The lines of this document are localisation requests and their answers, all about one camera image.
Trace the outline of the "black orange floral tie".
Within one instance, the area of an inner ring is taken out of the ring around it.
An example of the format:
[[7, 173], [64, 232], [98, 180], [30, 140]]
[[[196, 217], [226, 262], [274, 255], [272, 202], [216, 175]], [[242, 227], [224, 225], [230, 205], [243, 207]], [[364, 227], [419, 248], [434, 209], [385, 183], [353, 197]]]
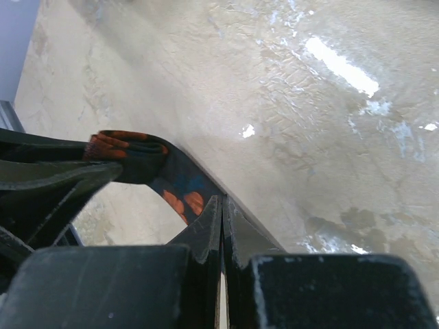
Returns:
[[190, 157], [158, 136], [102, 130], [92, 135], [83, 159], [118, 162], [123, 171], [117, 182], [149, 186], [187, 225], [202, 214], [210, 198], [224, 196]]

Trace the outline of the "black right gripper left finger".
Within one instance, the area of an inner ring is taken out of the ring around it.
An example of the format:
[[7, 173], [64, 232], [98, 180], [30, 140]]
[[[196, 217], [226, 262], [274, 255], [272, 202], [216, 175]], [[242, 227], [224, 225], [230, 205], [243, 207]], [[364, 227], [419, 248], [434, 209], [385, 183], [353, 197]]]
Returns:
[[2, 328], [217, 328], [222, 203], [164, 245], [53, 247], [19, 268]]

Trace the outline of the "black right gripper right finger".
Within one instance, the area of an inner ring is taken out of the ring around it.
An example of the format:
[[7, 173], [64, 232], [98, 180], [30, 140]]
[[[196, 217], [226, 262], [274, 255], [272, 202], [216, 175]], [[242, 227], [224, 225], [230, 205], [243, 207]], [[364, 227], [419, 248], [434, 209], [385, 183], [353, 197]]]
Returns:
[[222, 202], [230, 328], [437, 328], [412, 268], [388, 254], [289, 254]]

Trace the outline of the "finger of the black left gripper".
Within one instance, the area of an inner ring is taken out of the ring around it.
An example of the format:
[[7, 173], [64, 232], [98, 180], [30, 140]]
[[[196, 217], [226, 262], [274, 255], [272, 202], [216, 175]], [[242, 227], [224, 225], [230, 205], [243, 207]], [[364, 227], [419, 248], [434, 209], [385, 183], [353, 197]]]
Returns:
[[1, 130], [1, 255], [56, 245], [90, 198], [122, 172], [82, 160], [83, 142]]

